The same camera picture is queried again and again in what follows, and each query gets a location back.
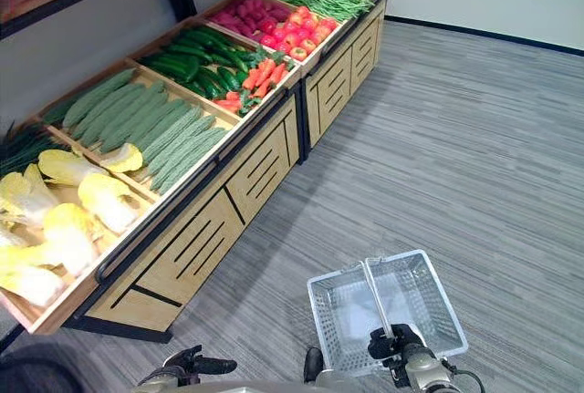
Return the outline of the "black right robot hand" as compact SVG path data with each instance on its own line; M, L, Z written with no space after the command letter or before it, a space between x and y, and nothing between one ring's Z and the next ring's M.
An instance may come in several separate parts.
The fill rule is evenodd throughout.
M407 324L391 325L390 334L383 327L370 333L369 354L387 368L405 366L410 357L427 350L422 339Z

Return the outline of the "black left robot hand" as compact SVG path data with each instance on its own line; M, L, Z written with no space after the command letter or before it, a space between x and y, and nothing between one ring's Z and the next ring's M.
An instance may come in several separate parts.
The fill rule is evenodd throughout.
M225 375L237 368L234 360L204 357L201 352L202 346L197 345L167 357L152 378L169 381L171 387L183 387L198 384L200 375Z

